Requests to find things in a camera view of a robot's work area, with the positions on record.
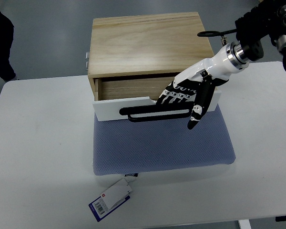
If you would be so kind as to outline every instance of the blue mesh pad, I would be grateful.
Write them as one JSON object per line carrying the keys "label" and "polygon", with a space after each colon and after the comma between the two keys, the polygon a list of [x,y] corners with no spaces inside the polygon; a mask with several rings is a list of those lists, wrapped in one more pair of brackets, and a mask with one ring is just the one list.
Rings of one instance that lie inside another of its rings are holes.
{"label": "blue mesh pad", "polygon": [[132,123],[94,121],[95,175],[231,164],[235,154],[217,106],[193,130],[189,118]]}

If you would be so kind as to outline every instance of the table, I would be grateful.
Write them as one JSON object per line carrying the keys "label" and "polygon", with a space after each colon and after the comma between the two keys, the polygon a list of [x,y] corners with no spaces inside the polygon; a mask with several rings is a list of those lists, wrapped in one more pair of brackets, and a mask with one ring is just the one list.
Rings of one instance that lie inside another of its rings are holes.
{"label": "table", "polygon": [[236,161],[141,173],[131,199],[97,223],[88,204],[122,175],[93,174],[87,76],[5,84],[0,228],[147,228],[286,215],[282,63],[252,63],[220,89]]}

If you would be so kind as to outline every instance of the white drawer front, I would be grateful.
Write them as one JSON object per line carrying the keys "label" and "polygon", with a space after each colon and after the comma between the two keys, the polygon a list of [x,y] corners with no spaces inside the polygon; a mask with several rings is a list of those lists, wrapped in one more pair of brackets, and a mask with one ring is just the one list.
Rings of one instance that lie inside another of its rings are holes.
{"label": "white drawer front", "polygon": [[[216,90],[214,92],[208,112],[215,110],[218,104],[220,95],[221,95],[220,90]],[[150,97],[139,97],[139,98],[94,101],[93,107],[94,107],[96,116],[99,121],[110,121],[110,120],[120,120],[120,119],[128,118],[127,115],[120,115],[119,111],[121,108],[132,107],[132,106],[153,105],[155,103],[156,101],[151,100]],[[180,111],[171,111],[170,113],[178,114],[180,113]]]}

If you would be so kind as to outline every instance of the white robotic hand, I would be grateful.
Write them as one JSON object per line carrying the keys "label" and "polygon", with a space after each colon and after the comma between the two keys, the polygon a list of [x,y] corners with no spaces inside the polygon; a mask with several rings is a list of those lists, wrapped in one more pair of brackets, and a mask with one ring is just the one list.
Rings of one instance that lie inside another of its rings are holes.
{"label": "white robotic hand", "polygon": [[232,73],[241,72],[249,62],[235,62],[232,55],[237,44],[227,44],[213,58],[203,59],[175,76],[161,93],[157,105],[183,103],[195,95],[191,119],[192,129],[204,116],[211,103],[216,86],[223,85]]}

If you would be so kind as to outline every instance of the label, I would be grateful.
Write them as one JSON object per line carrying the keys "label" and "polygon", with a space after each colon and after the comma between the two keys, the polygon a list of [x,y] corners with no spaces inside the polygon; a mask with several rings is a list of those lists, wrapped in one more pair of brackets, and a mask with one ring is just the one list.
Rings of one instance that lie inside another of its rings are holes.
{"label": "label", "polygon": [[96,220],[100,222],[103,218],[108,216],[110,213],[112,213],[114,210],[116,210],[119,206],[124,204],[129,199],[130,196],[127,196],[125,199],[118,201],[111,209],[108,209],[102,197],[98,197],[95,201],[89,204],[89,207]]}
{"label": "label", "polygon": [[104,191],[89,207],[99,222],[130,199],[132,188],[123,178]]}

